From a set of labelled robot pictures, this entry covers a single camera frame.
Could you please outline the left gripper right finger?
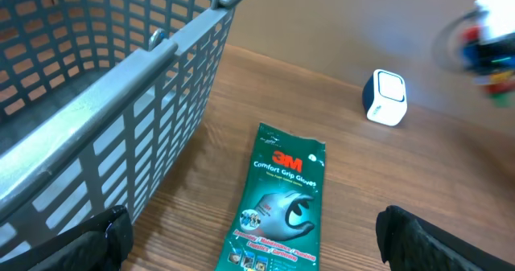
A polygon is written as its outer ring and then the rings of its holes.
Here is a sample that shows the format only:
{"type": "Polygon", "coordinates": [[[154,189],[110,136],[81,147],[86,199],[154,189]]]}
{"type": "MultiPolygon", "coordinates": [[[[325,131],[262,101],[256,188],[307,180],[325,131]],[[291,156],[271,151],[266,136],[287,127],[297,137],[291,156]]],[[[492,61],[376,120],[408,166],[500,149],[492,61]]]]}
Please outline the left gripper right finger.
{"type": "Polygon", "coordinates": [[[377,244],[392,270],[504,270],[514,265],[395,205],[377,215],[377,244]]]}

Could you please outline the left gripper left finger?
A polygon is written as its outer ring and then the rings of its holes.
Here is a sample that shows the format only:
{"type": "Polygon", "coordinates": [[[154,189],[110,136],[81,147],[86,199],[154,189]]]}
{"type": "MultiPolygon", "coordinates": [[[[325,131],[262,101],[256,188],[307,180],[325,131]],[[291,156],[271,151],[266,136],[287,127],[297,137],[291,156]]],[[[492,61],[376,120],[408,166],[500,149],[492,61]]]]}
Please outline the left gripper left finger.
{"type": "Polygon", "coordinates": [[[1,263],[5,271],[119,270],[134,246],[126,207],[117,205],[1,263]]]}

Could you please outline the white barcode scanner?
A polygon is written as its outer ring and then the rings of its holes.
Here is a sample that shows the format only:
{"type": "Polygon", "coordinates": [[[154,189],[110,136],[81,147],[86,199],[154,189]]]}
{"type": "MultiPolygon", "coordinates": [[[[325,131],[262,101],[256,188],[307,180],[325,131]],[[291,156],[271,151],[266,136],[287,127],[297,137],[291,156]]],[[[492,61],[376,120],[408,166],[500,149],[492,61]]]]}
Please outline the white barcode scanner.
{"type": "Polygon", "coordinates": [[[362,91],[362,105],[368,120],[398,125],[407,112],[406,83],[393,72],[376,69],[362,91]]]}

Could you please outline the green 3M gloves package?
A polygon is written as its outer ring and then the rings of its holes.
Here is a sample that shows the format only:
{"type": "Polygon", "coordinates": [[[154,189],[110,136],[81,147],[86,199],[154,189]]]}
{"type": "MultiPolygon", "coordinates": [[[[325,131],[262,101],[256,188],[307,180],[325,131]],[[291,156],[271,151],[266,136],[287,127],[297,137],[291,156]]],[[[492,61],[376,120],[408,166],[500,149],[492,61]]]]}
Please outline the green 3M gloves package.
{"type": "Polygon", "coordinates": [[[221,270],[316,271],[326,146],[261,123],[221,270]]]}

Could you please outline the red chili sauce bottle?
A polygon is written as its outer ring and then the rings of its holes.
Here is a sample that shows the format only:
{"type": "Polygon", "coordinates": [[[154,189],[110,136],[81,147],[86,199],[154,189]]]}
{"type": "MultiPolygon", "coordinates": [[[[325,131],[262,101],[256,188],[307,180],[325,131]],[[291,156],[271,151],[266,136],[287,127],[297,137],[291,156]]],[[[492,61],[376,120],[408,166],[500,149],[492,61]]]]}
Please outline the red chili sauce bottle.
{"type": "MultiPolygon", "coordinates": [[[[509,35],[505,39],[509,38],[514,38],[514,34],[509,35]]],[[[475,40],[480,42],[480,27],[472,26],[466,28],[463,31],[462,40],[463,47],[464,44],[468,42],[475,40]]],[[[512,71],[500,72],[486,76],[479,76],[473,73],[472,75],[474,84],[484,91],[487,98],[491,99],[496,107],[508,107],[512,104],[510,100],[511,95],[514,94],[514,69],[512,71]]]]}

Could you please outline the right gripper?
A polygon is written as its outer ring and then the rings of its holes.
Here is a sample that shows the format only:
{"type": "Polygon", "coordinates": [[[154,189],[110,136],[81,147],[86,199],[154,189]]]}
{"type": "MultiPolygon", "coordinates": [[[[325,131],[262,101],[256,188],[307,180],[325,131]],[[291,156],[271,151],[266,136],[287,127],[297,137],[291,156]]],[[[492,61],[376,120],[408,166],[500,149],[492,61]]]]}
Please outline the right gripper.
{"type": "Polygon", "coordinates": [[[463,46],[465,70],[486,76],[514,69],[514,38],[481,44],[478,40],[463,46]]]}

